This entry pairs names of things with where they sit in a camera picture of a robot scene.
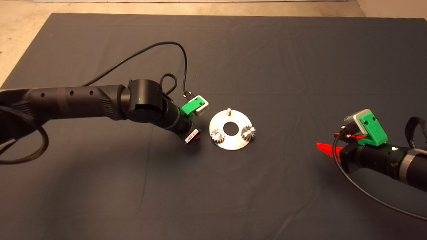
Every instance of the small gear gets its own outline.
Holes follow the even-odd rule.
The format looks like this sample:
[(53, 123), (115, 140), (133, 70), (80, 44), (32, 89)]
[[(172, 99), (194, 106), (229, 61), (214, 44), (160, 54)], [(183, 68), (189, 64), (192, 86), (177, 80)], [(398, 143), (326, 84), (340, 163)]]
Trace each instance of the small gear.
[(224, 131), (215, 129), (211, 132), (211, 137), (216, 144), (220, 144), (224, 141)]
[(242, 129), (242, 138), (245, 141), (250, 141), (255, 137), (256, 130), (253, 126), (246, 126)]

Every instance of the table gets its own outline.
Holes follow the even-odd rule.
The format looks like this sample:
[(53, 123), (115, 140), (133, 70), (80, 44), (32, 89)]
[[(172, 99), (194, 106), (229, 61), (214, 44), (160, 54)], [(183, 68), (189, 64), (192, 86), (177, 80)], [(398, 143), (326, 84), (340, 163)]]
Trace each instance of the table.
[[(77, 86), (158, 41), (185, 47), (187, 89), (210, 103), (195, 119), (200, 142), (105, 117), (52, 120), (42, 157), (0, 167), (0, 239), (427, 238), (424, 222), (360, 194), (316, 149), (365, 108), (390, 143), (406, 146), (407, 119), (427, 117), (424, 19), (52, 14), (3, 88)], [(167, 72), (180, 86), (177, 47), (150, 50), (97, 84)], [(226, 108), (257, 129), (242, 150), (209, 138)], [(30, 135), (2, 158), (39, 141)], [(424, 192), (370, 170), (352, 178), (427, 215)]]

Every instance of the green 3d-printed bracket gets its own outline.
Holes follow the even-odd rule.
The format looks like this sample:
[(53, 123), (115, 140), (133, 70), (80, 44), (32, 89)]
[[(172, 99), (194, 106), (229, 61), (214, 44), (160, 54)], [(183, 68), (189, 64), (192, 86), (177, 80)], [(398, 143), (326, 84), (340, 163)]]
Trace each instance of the green 3d-printed bracket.
[(189, 117), (192, 117), (191, 113), (193, 111), (195, 111), (196, 109), (200, 108), (201, 106), (203, 106), (204, 104), (205, 104), (205, 102), (203, 101), (203, 99), (201, 99), (200, 97), (197, 97), (194, 100), (189, 101), (188, 103), (186, 103), (184, 106), (182, 106), (181, 109)]
[(373, 113), (368, 113), (360, 118), (361, 123), (365, 127), (368, 135), (359, 140), (359, 145), (374, 145), (379, 146), (388, 140), (386, 132), (381, 127)]

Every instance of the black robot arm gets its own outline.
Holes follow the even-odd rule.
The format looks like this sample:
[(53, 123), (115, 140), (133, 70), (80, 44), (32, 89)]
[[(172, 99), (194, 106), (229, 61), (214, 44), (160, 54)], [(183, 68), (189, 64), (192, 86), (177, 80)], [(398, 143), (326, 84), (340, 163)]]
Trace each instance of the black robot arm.
[(123, 85), (0, 90), (0, 148), (35, 131), (6, 109), (19, 111), (43, 125), (51, 119), (109, 117), (152, 123), (176, 133), (186, 144), (200, 129), (173, 104), (157, 82), (147, 79)]

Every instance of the circular metal plate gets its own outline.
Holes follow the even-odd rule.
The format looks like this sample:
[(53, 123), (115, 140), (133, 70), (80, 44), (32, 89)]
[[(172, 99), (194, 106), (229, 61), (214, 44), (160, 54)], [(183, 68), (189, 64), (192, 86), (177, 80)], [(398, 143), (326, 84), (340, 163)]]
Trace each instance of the circular metal plate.
[(224, 131), (224, 125), (228, 122), (235, 123), (239, 127), (239, 131), (234, 136), (224, 134), (224, 141), (216, 143), (216, 145), (226, 150), (237, 150), (243, 148), (249, 143), (249, 141), (242, 138), (242, 129), (245, 126), (252, 126), (252, 123), (245, 114), (239, 111), (227, 109), (215, 114), (209, 124), (209, 132), (212, 133), (215, 129)]

